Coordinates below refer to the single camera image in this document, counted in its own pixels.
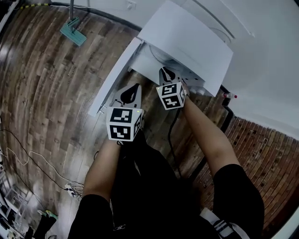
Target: red brick wall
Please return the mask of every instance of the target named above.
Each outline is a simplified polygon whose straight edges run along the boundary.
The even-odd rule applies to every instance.
[[[237,117],[232,119],[226,136],[246,174],[261,193],[265,205],[264,228],[267,228],[285,208],[299,184],[298,141]],[[202,191],[201,204],[213,208],[214,186],[207,165],[194,185]]]

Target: black t-shirt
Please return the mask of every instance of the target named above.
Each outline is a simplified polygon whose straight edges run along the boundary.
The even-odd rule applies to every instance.
[[[163,187],[163,190],[156,192],[155,188],[147,186],[137,193],[136,188],[133,188],[128,191],[128,197],[132,197],[121,202],[122,206],[116,203],[114,208],[112,202],[113,210],[104,198],[87,195],[80,203],[69,238],[182,235],[185,238],[218,239],[214,228],[198,214],[192,213],[188,202],[180,200],[179,194],[173,191],[175,188],[170,188]],[[116,215],[118,212],[125,214],[125,218]],[[213,212],[220,219],[239,225],[251,239],[260,237],[264,218],[263,201],[241,166],[227,165],[214,176]]]

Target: mop head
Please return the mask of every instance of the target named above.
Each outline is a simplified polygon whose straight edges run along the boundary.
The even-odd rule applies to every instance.
[[[81,32],[77,30],[71,30],[71,27],[66,23],[63,25],[63,27],[60,29],[60,32],[65,35],[67,38],[69,38],[71,41],[76,43],[78,46],[81,46],[83,42],[87,39],[86,36],[84,36]]]

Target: wooden floor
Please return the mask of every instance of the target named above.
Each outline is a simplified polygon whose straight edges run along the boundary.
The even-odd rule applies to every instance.
[[[42,154],[64,177],[83,183],[93,156],[107,135],[105,114],[91,117],[88,109],[117,59],[138,32],[84,11],[75,10],[75,15],[82,20],[79,31],[87,36],[81,47],[59,32],[68,20],[66,8],[32,7],[17,12],[0,42],[0,109],[1,128],[11,130],[27,151]],[[128,73],[117,88],[135,82],[142,85],[147,142],[174,166],[167,133],[175,111],[165,111],[156,86],[135,72]],[[194,101],[217,125],[222,125],[227,111],[221,106],[220,96],[198,96]],[[172,143],[182,173],[188,177],[203,155],[181,116],[173,128]],[[2,149],[9,147],[15,151],[21,161],[27,160],[11,134],[1,132],[0,145]],[[33,155],[33,158],[52,179],[64,186],[66,181],[40,156]],[[78,209],[76,199],[55,185],[32,161],[22,166],[10,154],[4,164],[15,182],[21,183],[21,178],[42,203],[41,206],[32,197],[31,214],[26,216],[28,225],[36,227],[38,223],[35,209],[47,208],[59,217],[49,235],[66,238]]]
[[[105,109],[96,117],[89,116],[88,109],[117,59],[138,32],[78,9],[75,15],[82,20],[78,29],[87,36],[81,47],[59,32],[68,20],[67,8],[32,7],[17,11],[0,41],[0,127],[12,131],[27,151],[42,154],[63,177],[83,183],[94,154],[107,135]],[[154,83],[136,72],[128,73],[106,106],[117,89],[132,83],[142,85],[147,142],[165,156],[177,173],[167,141],[176,111],[164,110]],[[228,115],[221,105],[221,92],[215,98],[192,97],[218,127]],[[279,132],[237,118],[232,120],[226,134],[263,196],[267,229],[283,212],[289,198],[295,202],[298,198],[291,195],[299,182],[299,144]],[[183,177],[193,178],[195,194],[201,193],[198,204],[212,208],[213,181],[207,165],[195,171],[204,155],[181,115],[171,138]],[[8,132],[0,132],[0,146],[2,150],[11,148],[26,162],[24,150]],[[22,231],[28,225],[36,228],[40,219],[36,209],[49,209],[59,219],[48,236],[67,238],[79,203],[61,190],[67,181],[57,176],[40,156],[32,157],[40,168],[31,160],[22,166],[11,153],[4,159],[10,182],[24,189],[27,186],[35,194],[29,202]]]

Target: black pants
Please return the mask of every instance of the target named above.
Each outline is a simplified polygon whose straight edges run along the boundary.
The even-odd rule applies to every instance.
[[[173,225],[169,218],[178,206],[177,188],[174,171],[159,151],[147,145],[139,130],[134,142],[121,148],[111,194],[115,227],[134,225],[134,230],[144,232],[152,222]]]
[[[49,217],[48,215],[44,216],[42,215],[42,219],[39,222],[39,225],[37,227],[36,232],[33,235],[33,238],[35,239],[45,239],[46,233],[48,230],[51,229],[51,227],[56,222],[56,219],[53,217]]]

